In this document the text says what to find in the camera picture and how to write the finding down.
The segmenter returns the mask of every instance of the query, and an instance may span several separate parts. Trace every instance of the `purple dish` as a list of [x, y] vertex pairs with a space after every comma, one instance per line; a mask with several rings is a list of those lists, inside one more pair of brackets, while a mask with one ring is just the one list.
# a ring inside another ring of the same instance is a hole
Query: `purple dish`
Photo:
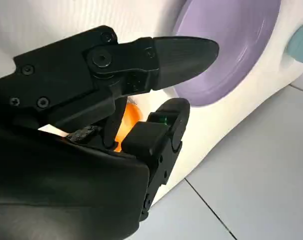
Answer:
[[281, 0], [188, 0], [174, 35], [219, 44], [217, 60], [205, 72], [176, 85], [193, 106], [212, 104], [246, 77], [263, 53], [275, 27]]

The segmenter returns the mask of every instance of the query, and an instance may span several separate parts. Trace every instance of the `gray tile floor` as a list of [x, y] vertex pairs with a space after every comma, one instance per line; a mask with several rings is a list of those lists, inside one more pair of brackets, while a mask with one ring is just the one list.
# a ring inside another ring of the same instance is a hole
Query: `gray tile floor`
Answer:
[[303, 240], [303, 91], [268, 99], [128, 239]]
[[183, 180], [156, 203], [128, 240], [233, 240], [234, 238]]

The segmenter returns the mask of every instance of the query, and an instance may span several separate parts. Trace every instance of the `white plastic surface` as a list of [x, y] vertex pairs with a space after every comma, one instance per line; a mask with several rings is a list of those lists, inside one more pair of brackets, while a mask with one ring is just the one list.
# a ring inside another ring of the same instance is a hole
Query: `white plastic surface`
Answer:
[[[0, 55], [10, 59], [99, 25], [116, 31], [121, 43], [170, 33], [184, 0], [0, 0]], [[156, 201], [189, 174], [206, 154], [265, 99], [303, 73], [303, 64], [283, 57], [303, 23], [303, 0], [283, 0], [273, 35], [253, 70], [227, 97], [191, 110], [176, 166]], [[164, 91], [136, 96], [146, 117], [168, 99]]]

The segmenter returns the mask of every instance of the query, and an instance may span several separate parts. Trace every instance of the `screw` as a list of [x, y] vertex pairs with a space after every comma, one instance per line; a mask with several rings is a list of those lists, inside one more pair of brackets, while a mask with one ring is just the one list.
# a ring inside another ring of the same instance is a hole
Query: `screw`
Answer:
[[143, 207], [145, 209], [149, 209], [152, 205], [152, 201], [149, 199], [149, 194], [147, 194], [146, 198], [145, 198], [145, 201], [143, 203]]
[[112, 56], [106, 50], [100, 50], [93, 54], [92, 62], [99, 68], [107, 68], [112, 63]]
[[104, 42], [104, 43], [109, 43], [113, 40], [113, 34], [110, 33], [110, 32], [103, 32], [101, 34], [101, 40]]
[[50, 101], [48, 100], [47, 97], [41, 97], [40, 99], [38, 99], [37, 101], [37, 106], [41, 109], [45, 109], [49, 106]]
[[34, 73], [34, 67], [32, 65], [25, 65], [21, 68], [22, 74], [28, 76]]
[[9, 100], [9, 104], [12, 105], [12, 106], [19, 106], [21, 103], [20, 99], [18, 97], [12, 97], [10, 100]]
[[155, 57], [155, 53], [154, 53], [152, 47], [146, 48], [145, 51], [146, 51], [146, 56], [147, 56], [148, 58], [152, 59], [153, 57]]

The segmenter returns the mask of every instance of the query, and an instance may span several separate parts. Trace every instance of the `bolt head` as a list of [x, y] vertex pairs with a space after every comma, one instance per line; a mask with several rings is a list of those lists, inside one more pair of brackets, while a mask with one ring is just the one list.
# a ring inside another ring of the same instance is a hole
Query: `bolt head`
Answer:
[[50, 105], [50, 101], [48, 100], [47, 97], [41, 97], [37, 101], [37, 106], [41, 109], [45, 109]]
[[14, 106], [14, 107], [17, 107], [21, 104], [21, 101], [18, 97], [12, 97], [10, 100], [9, 100], [9, 104], [11, 106]]
[[34, 71], [35, 69], [32, 65], [25, 65], [21, 68], [21, 73], [26, 76], [32, 75]]
[[113, 34], [110, 33], [110, 32], [103, 32], [101, 34], [101, 40], [104, 42], [104, 43], [110, 43], [112, 40], [113, 40]]

